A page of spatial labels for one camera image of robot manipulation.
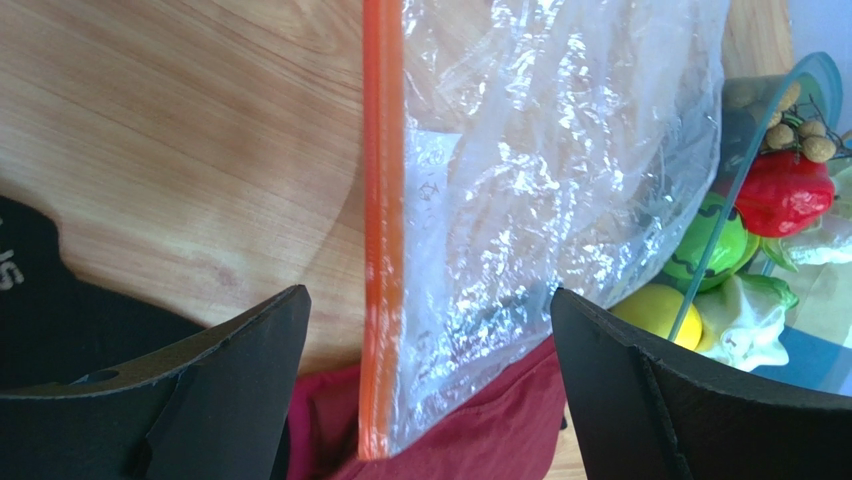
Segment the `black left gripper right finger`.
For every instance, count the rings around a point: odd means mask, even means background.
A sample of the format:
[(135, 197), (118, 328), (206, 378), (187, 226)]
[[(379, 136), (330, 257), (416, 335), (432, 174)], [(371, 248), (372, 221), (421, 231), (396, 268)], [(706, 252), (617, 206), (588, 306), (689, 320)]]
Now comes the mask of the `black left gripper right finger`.
[(851, 400), (745, 373), (558, 290), (551, 321), (591, 479), (847, 479)]

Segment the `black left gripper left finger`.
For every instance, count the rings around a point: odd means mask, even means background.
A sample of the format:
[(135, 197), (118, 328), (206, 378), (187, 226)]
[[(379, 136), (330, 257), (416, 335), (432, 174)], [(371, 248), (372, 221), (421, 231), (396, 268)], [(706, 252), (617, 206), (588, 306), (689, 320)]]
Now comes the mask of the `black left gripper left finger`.
[(309, 323), (291, 286), (215, 327), (70, 383), (1, 395), (5, 479), (283, 479)]

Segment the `yellow toy lemon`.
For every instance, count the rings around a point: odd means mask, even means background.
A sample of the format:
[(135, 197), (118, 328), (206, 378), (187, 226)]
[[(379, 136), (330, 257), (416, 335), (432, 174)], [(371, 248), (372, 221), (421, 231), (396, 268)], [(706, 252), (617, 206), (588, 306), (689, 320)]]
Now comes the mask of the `yellow toy lemon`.
[[(648, 284), (610, 309), (616, 317), (649, 333), (667, 339), (678, 318), (684, 295), (660, 284)], [(695, 351), (703, 334), (699, 311), (689, 304), (675, 344)]]

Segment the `toy lettuce head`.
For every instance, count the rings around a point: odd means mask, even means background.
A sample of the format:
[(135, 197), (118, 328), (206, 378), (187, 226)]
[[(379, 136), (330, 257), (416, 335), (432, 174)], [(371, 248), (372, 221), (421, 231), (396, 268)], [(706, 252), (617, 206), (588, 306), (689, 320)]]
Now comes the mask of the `toy lettuce head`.
[(799, 297), (780, 278), (735, 274), (693, 299), (703, 324), (696, 351), (744, 372), (784, 366), (789, 354), (780, 335), (787, 312), (798, 303)]

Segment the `clear orange-zip plastic bag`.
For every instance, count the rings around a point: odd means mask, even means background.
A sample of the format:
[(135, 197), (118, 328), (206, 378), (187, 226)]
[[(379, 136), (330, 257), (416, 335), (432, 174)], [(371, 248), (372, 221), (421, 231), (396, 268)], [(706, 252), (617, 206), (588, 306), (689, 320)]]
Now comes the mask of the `clear orange-zip plastic bag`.
[(359, 455), (394, 457), (674, 252), (720, 161), (726, 1), (367, 1)]

